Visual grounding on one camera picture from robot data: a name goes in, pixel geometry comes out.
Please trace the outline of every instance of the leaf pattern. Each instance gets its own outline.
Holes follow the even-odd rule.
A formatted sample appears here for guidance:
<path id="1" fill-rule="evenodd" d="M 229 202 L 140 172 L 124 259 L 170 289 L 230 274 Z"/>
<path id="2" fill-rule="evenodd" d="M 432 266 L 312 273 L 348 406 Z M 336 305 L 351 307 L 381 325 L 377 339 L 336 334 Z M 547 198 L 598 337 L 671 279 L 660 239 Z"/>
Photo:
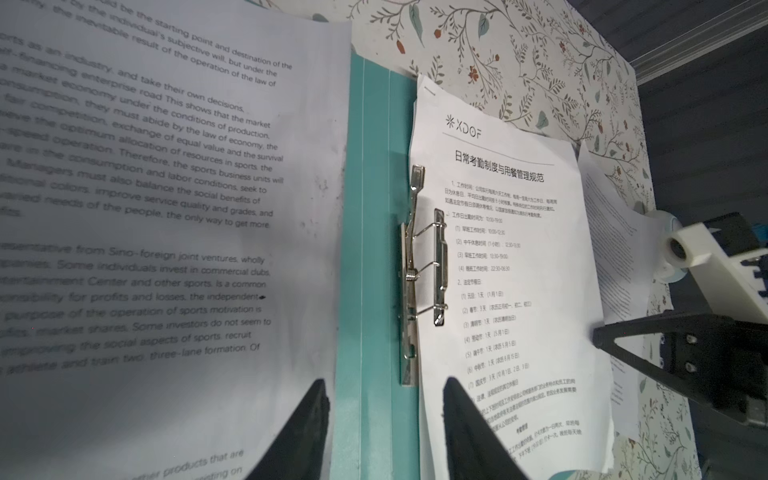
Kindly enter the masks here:
<path id="1" fill-rule="evenodd" d="M 538 122 L 536 122 L 536 128 L 541 130 L 544 127 L 547 127 L 549 125 L 549 120 L 547 120 L 547 115 L 540 111 L 538 112 Z"/>
<path id="2" fill-rule="evenodd" d="M 417 4 L 408 5 L 408 16 L 411 18 L 411 25 L 416 30 L 416 34 L 419 36 L 419 41 L 423 47 L 422 33 L 424 33 L 424 28 L 422 27 L 422 19 L 419 17 L 419 6 Z"/>
<path id="3" fill-rule="evenodd" d="M 627 204 L 655 208 L 634 71 L 567 0 L 247 1 L 351 20 L 363 57 L 426 74 L 514 127 L 587 141 Z M 648 314 L 669 308 L 667 285 L 654 283 Z M 658 364 L 659 337 L 644 341 L 646 358 Z M 641 437 L 616 438 L 611 474 L 577 472 L 572 480 L 701 478 L 687 400 L 652 379 L 640 391 Z"/>
<path id="4" fill-rule="evenodd" d="M 488 33 L 488 29 L 490 27 L 491 26 L 488 23 L 488 17 L 485 16 L 485 13 L 480 14 L 480 21 L 478 22 L 478 37 L 482 37 Z"/>

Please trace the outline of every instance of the wall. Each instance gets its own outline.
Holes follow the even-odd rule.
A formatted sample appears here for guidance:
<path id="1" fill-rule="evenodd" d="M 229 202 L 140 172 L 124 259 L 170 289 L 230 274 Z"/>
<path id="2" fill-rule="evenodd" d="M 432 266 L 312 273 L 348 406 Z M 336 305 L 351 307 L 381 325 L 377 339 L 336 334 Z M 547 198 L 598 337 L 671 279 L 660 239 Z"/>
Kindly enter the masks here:
<path id="1" fill-rule="evenodd" d="M 683 224 L 731 211 L 768 223 L 768 28 L 639 87 L 658 208 Z M 670 285 L 676 310 L 708 311 L 694 280 Z M 768 472 L 768 432 L 690 403 L 707 478 Z"/>
<path id="2" fill-rule="evenodd" d="M 742 0 L 569 0 L 629 61 L 661 46 Z"/>

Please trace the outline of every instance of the lever arch mechanism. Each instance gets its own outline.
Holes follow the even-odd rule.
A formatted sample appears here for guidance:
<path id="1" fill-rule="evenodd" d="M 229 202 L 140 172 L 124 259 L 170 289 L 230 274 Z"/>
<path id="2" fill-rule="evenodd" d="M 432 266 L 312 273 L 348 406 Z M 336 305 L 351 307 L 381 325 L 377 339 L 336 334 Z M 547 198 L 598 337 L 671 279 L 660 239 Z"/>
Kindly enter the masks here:
<path id="1" fill-rule="evenodd" d="M 435 220 L 414 234 L 416 222 L 416 201 L 424 187 L 425 168 L 413 165 L 411 168 L 411 211 L 408 223 L 400 224 L 400 286 L 402 292 L 402 312 L 400 313 L 400 382 L 404 386 L 418 386 L 419 359 L 417 357 L 419 333 L 416 318 L 429 310 L 433 312 L 433 323 L 442 326 L 445 322 L 445 291 L 448 289 L 448 244 L 445 242 L 445 215 L 435 208 Z M 413 239 L 435 229 L 435 259 L 420 270 L 413 263 Z M 416 280 L 427 268 L 435 268 L 434 301 L 431 306 L 418 310 L 416 306 Z"/>

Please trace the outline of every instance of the white robot part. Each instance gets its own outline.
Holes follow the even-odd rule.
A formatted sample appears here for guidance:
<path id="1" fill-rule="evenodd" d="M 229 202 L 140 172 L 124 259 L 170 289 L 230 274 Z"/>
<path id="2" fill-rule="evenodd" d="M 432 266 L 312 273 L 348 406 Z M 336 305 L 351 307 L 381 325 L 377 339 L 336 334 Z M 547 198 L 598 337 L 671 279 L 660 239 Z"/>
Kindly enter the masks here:
<path id="1" fill-rule="evenodd" d="M 690 270 L 713 312 L 743 322 L 768 323 L 768 304 L 740 271 L 742 260 L 767 255 L 768 248 L 729 257 L 703 223 L 674 231 L 661 248 L 667 262 Z"/>

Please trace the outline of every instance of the white paper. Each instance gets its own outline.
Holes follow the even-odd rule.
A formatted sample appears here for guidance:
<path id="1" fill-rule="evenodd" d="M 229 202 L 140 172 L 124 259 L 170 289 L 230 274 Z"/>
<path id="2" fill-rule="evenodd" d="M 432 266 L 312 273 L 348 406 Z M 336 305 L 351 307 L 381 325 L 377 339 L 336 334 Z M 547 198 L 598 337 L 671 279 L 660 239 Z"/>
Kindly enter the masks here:
<path id="1" fill-rule="evenodd" d="M 605 322 L 646 316 L 650 285 L 659 256 L 661 222 L 640 215 L 626 205 L 595 163 L 586 143 L 581 144 L 578 167 Z M 617 344 L 642 356 L 642 336 L 622 338 Z M 640 374 L 613 357 L 611 367 L 614 373 L 611 401 L 616 431 L 639 440 Z"/>
<path id="2" fill-rule="evenodd" d="M 419 385 L 423 385 L 423 380 L 420 380 Z M 421 474 L 419 480 L 435 479 L 435 465 L 432 461 L 432 448 L 429 444 L 423 388 L 419 388 L 419 472 Z"/>
<path id="3" fill-rule="evenodd" d="M 349 25 L 2 10 L 2 476 L 244 478 L 315 379 L 334 404 Z"/>
<path id="4" fill-rule="evenodd" d="M 416 230 L 440 208 L 449 246 L 445 325 L 435 327 L 432 313 L 419 317 L 435 478 L 448 478 L 449 376 L 529 478 L 604 471 L 614 437 L 611 368 L 590 341 L 603 315 L 573 149 L 491 118 L 428 78 L 417 98 L 410 161 L 426 172 Z M 496 171 L 477 167 L 477 157 Z M 416 239 L 419 266 L 432 260 L 433 242 L 432 233 Z M 416 283 L 420 308 L 433 303 L 432 279 L 428 268 Z"/>

